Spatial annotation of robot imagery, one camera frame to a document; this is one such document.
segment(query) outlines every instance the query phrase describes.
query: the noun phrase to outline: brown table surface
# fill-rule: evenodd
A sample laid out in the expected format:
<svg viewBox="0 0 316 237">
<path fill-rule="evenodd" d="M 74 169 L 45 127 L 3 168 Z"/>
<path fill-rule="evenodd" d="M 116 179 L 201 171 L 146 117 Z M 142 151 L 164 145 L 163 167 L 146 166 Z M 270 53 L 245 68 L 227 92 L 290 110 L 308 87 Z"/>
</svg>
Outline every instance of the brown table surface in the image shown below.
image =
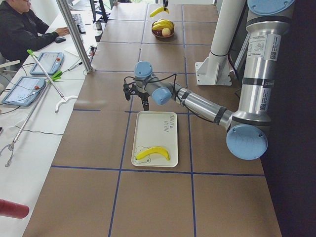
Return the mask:
<svg viewBox="0 0 316 237">
<path fill-rule="evenodd" d="M 212 5 L 121 3 L 113 8 L 24 237 L 279 237 L 259 159 L 226 147 L 224 128 L 173 101 L 151 111 L 178 117 L 174 168 L 131 163 L 140 98 L 126 101 L 123 78 L 149 61 L 177 82 L 236 111 L 237 86 L 197 86 L 195 62 L 209 54 L 218 18 Z M 154 20 L 175 23 L 170 41 L 151 34 Z"/>
</svg>

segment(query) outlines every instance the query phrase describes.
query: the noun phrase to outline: white tray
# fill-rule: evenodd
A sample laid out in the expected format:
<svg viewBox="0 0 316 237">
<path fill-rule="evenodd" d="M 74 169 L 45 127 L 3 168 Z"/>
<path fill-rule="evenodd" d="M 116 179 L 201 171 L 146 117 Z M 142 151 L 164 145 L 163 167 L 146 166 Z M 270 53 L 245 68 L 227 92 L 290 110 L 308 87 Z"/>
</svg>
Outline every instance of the white tray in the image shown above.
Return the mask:
<svg viewBox="0 0 316 237">
<path fill-rule="evenodd" d="M 170 160 L 161 154 L 150 154 L 136 160 L 136 156 L 152 147 L 168 150 Z M 135 166 L 175 167 L 178 164 L 178 124 L 174 112 L 142 111 L 137 114 L 132 164 Z"/>
</svg>

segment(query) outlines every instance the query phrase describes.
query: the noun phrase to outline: apple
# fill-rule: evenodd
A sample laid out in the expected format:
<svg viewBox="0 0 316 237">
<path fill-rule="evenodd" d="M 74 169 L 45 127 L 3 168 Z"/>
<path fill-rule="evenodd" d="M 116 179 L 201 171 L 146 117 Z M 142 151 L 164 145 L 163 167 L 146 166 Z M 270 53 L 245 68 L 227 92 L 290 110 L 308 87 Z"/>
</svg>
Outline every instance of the apple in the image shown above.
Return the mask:
<svg viewBox="0 0 316 237">
<path fill-rule="evenodd" d="M 169 28 L 163 28 L 163 30 L 161 31 L 162 36 L 167 37 L 169 35 L 171 35 L 171 31 Z"/>
</svg>

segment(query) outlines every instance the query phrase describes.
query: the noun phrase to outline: blue joint cap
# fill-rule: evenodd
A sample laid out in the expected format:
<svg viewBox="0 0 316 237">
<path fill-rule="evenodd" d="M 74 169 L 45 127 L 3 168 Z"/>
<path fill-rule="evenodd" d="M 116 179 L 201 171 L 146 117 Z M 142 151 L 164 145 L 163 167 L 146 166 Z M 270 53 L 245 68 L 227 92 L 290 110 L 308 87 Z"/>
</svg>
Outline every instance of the blue joint cap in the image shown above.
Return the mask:
<svg viewBox="0 0 316 237">
<path fill-rule="evenodd" d="M 248 0 L 249 9 L 261 16 L 270 16 L 286 10 L 295 0 Z"/>
<path fill-rule="evenodd" d="M 137 78 L 146 78 L 152 73 L 152 65 L 147 61 L 140 61 L 135 65 L 135 76 Z"/>
<path fill-rule="evenodd" d="M 240 159 L 257 159 L 266 152 L 268 140 L 257 127 L 240 124 L 234 126 L 226 136 L 228 149 Z"/>
<path fill-rule="evenodd" d="M 158 105 L 164 105 L 171 98 L 171 92 L 167 87 L 160 87 L 152 93 L 152 99 Z"/>
</svg>

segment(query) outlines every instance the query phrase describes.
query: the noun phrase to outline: black jacket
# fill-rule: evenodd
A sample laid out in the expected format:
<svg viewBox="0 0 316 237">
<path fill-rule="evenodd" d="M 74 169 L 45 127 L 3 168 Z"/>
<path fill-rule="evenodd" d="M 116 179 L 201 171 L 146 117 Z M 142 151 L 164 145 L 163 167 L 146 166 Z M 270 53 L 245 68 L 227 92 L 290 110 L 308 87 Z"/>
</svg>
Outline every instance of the black jacket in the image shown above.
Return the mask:
<svg viewBox="0 0 316 237">
<path fill-rule="evenodd" d="M 10 61 L 21 60 L 23 63 L 28 57 L 27 49 L 39 50 L 56 39 L 56 32 L 45 34 L 48 27 L 32 10 L 20 14 L 3 1 L 0 5 L 1 54 Z"/>
</svg>

